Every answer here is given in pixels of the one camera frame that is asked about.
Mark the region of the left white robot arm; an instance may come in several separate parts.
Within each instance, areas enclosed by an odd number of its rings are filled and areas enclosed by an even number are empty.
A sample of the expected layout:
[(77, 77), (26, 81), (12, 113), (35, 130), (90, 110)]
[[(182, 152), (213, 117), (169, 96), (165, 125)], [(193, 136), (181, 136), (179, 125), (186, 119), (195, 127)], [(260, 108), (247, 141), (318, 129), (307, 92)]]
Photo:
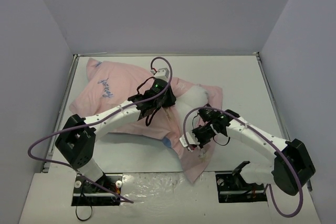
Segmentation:
[(149, 125), (161, 108), (175, 104), (170, 83), (155, 77), (153, 80), (152, 86), (143, 94), (138, 92), (114, 108), (86, 118), (74, 114), (59, 133), (56, 148), (71, 168), (87, 178), (87, 186), (93, 191), (101, 191), (106, 185), (106, 175), (93, 158), (96, 141), (143, 118)]

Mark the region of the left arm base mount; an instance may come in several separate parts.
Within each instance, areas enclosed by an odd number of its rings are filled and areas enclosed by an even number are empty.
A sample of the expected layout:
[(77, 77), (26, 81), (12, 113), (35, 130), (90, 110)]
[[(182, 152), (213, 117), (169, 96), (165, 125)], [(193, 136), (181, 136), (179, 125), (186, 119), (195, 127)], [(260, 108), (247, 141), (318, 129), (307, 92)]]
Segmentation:
[[(116, 194), (121, 193), (121, 186), (116, 183), (121, 182), (120, 175), (106, 175), (96, 183)], [(77, 175), (73, 187), (72, 206), (119, 206), (120, 197), (116, 197), (93, 183), (87, 181), (83, 176)]]

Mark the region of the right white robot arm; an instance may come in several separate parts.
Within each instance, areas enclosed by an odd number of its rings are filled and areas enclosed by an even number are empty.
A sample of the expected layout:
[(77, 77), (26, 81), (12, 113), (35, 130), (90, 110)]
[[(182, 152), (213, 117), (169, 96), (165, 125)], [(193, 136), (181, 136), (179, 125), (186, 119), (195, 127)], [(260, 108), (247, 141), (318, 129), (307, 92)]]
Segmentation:
[(267, 165), (252, 161), (240, 163), (232, 171), (237, 188), (270, 184), (295, 196), (316, 172), (306, 146), (298, 139), (289, 141), (269, 134), (232, 110), (222, 111), (207, 105), (198, 108), (198, 115), (204, 125), (183, 133), (186, 138), (183, 145), (190, 151), (202, 149), (221, 134), (245, 144), (268, 160)]

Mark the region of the white pillow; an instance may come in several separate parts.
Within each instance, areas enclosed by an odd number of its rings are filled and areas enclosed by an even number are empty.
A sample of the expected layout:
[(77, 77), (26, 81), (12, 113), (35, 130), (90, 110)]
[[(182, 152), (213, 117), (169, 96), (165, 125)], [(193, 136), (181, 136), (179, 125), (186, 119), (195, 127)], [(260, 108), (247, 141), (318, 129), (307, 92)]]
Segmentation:
[(191, 86), (176, 100), (175, 111), (179, 119), (179, 126), (183, 129), (183, 122), (186, 115), (193, 108), (204, 106), (208, 103), (208, 91), (198, 85)]

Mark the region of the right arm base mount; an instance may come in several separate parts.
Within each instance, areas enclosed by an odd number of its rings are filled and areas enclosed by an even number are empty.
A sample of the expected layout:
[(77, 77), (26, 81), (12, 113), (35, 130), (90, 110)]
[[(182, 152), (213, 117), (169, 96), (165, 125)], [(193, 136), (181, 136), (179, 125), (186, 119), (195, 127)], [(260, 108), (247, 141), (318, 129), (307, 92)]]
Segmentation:
[(217, 198), (221, 204), (266, 202), (263, 184), (238, 185), (231, 173), (216, 173)]

